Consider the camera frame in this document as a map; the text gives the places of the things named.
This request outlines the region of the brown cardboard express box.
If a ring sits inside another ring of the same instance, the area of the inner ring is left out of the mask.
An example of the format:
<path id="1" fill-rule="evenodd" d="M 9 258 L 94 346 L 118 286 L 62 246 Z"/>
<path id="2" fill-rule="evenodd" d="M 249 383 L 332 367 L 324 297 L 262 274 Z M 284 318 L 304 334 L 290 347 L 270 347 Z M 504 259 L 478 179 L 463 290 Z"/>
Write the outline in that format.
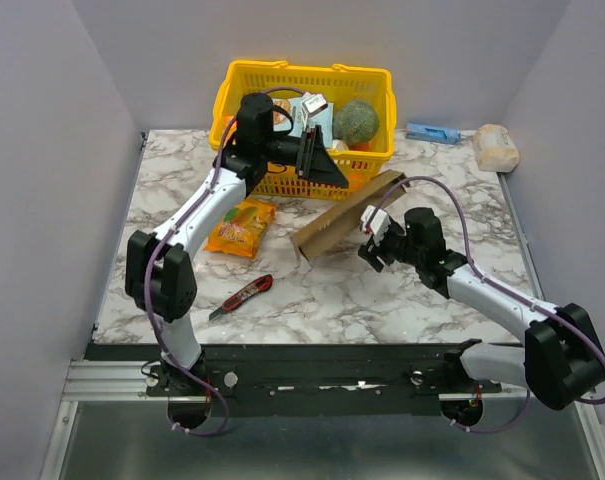
<path id="1" fill-rule="evenodd" d="M 295 231 L 291 235 L 291 241 L 296 258 L 312 263 L 326 254 L 352 231 L 359 229 L 361 215 L 367 206 L 378 205 L 384 195 L 405 178 L 404 173 L 396 170 L 378 174 L 345 200 L 337 202 Z"/>

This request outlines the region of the red black utility knife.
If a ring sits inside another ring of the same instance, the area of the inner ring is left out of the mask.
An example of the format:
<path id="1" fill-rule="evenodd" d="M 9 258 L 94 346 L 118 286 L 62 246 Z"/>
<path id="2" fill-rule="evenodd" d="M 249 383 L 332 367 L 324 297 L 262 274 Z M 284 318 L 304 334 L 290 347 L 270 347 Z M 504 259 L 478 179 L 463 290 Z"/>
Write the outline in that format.
<path id="1" fill-rule="evenodd" d="M 226 299 L 216 310 L 209 315 L 209 321 L 214 321 L 222 315 L 231 313 L 240 308 L 251 298 L 258 294 L 269 291 L 273 285 L 273 277 L 270 274 L 263 275 L 251 283 L 244 286 L 241 290 Z"/>

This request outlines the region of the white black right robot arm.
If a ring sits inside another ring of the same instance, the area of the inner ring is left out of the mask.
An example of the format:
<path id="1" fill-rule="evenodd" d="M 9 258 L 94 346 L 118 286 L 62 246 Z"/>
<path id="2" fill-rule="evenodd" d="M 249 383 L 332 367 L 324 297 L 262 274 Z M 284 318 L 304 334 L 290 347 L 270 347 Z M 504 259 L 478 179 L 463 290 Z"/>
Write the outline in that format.
<path id="1" fill-rule="evenodd" d="M 369 239 L 358 254 L 376 271 L 395 262 L 410 265 L 427 288 L 473 308 L 519 341 L 517 347 L 477 340 L 461 346 L 441 370 L 449 389 L 462 392 L 477 380 L 491 380 L 526 388 L 561 410 L 605 382 L 586 311 L 575 304 L 557 307 L 475 271 L 465 255 L 447 247 L 432 209 L 410 209 L 398 223 L 368 206 L 360 228 Z"/>

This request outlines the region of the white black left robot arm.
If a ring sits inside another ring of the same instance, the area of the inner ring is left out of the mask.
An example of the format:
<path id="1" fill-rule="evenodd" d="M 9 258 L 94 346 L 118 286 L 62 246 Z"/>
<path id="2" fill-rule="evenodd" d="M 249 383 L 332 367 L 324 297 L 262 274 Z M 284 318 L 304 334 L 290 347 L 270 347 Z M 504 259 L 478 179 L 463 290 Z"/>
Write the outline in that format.
<path id="1" fill-rule="evenodd" d="M 325 148 L 321 127 L 310 122 L 327 109 L 324 96 L 298 90 L 300 105 L 291 115 L 271 94 L 242 97 L 196 193 L 153 232 L 137 230 L 127 243 L 125 292 L 147 313 L 162 357 L 172 366 L 169 382 L 183 395 L 196 393 L 204 380 L 189 314 L 197 294 L 192 261 L 214 227 L 262 181 L 269 162 L 291 166 L 309 182 L 349 185 Z"/>

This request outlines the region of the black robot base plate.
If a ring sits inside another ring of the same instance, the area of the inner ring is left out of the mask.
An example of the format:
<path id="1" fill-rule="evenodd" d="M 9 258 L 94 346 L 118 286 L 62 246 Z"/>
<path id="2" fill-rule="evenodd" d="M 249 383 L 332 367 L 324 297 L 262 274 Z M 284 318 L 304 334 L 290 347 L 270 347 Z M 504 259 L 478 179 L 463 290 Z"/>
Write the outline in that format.
<path id="1" fill-rule="evenodd" d="M 456 344 L 207 345 L 194 368 L 226 400 L 162 363 L 150 397 L 185 400 L 215 416 L 437 416 L 443 402 L 498 393 L 453 364 Z"/>

